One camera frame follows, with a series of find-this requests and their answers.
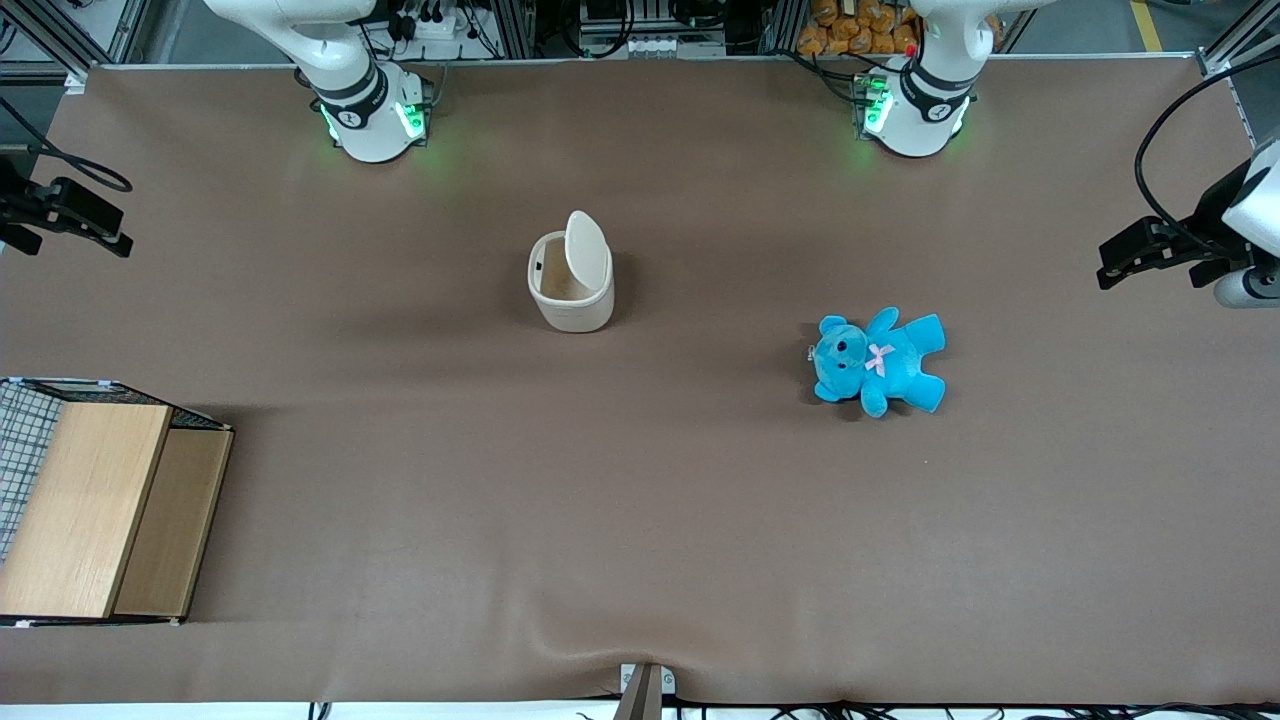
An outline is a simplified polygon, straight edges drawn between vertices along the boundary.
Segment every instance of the metal bracket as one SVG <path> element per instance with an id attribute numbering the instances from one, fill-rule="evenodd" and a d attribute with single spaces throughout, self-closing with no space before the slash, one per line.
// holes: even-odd
<path id="1" fill-rule="evenodd" d="M 68 73 L 63 90 L 64 95 L 84 95 L 84 78 Z"/>
<path id="2" fill-rule="evenodd" d="M 643 662 L 622 666 L 622 700 L 613 720 L 662 720 L 662 696 L 676 692 L 676 674 Z"/>
<path id="3" fill-rule="evenodd" d="M 676 674 L 668 667 L 658 666 L 662 673 L 662 694 L 676 694 Z M 618 692 L 627 692 L 627 685 L 631 683 L 631 675 L 636 671 L 634 662 L 628 662 L 622 666 L 621 682 L 618 683 Z"/>

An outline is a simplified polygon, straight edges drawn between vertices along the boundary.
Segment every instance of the wooden board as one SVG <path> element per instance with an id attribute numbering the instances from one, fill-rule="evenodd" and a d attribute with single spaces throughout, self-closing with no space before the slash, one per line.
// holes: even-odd
<path id="1" fill-rule="evenodd" d="M 170 413 L 67 405 L 3 568 L 0 614 L 110 614 Z"/>
<path id="2" fill-rule="evenodd" d="M 187 615 L 232 437 L 230 430 L 169 430 L 120 582 L 116 615 Z"/>

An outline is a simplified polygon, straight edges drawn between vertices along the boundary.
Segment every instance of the yellow floor line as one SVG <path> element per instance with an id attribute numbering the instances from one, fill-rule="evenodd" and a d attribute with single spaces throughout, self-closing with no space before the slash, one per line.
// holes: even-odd
<path id="1" fill-rule="evenodd" d="M 1142 46 L 1147 53 L 1162 53 L 1165 47 L 1156 35 L 1156 23 L 1151 22 L 1151 9 L 1146 0 L 1129 0 L 1129 9 L 1133 10 L 1133 19 L 1138 23 L 1138 33 L 1142 35 Z"/>

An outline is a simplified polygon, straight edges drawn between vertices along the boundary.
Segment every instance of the trash can lid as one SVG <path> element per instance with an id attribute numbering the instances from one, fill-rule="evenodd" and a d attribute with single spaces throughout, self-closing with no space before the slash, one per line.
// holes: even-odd
<path id="1" fill-rule="evenodd" d="M 609 246 L 590 215 L 573 210 L 564 227 L 564 260 L 577 282 L 596 292 L 608 282 Z"/>

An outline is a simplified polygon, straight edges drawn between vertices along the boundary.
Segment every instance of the teddy bear ear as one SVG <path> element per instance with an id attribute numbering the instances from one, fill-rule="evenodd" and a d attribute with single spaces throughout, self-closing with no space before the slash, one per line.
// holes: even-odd
<path id="1" fill-rule="evenodd" d="M 840 315 L 827 315 L 818 323 L 818 331 L 822 334 L 827 334 L 836 328 L 842 328 L 849 324 L 849 320 L 841 318 Z"/>

